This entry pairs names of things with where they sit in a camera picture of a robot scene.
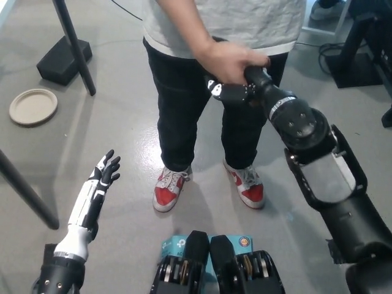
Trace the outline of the person's right hand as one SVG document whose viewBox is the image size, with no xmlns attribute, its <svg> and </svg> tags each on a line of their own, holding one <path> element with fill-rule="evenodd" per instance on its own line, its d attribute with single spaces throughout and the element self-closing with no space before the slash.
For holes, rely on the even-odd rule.
<svg viewBox="0 0 392 294">
<path fill-rule="evenodd" d="M 246 85 L 244 71 L 247 67 L 267 67 L 270 64 L 267 55 L 234 42 L 198 40 L 190 48 L 202 67 L 222 83 Z"/>
</svg>

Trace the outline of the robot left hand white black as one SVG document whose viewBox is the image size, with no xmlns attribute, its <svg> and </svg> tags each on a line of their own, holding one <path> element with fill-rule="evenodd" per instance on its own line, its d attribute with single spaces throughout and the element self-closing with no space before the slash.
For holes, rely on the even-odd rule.
<svg viewBox="0 0 392 294">
<path fill-rule="evenodd" d="M 121 158 L 113 158 L 114 153 L 114 150 L 109 150 L 82 185 L 69 217 L 67 234 L 55 247 L 55 257 L 86 263 L 89 256 L 88 245 L 97 235 L 98 220 L 107 190 L 120 177 L 117 171 Z"/>
</svg>

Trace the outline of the robot right hand black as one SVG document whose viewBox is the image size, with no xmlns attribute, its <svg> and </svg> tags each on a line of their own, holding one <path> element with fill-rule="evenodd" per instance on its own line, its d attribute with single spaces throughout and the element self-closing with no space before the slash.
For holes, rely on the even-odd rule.
<svg viewBox="0 0 392 294">
<path fill-rule="evenodd" d="M 206 86 L 211 95 L 227 104 L 262 105 L 269 120 L 301 117 L 301 104 L 295 95 L 277 87 L 266 70 L 259 66 L 249 66 L 244 71 L 245 85 L 223 83 L 208 74 Z"/>
</svg>

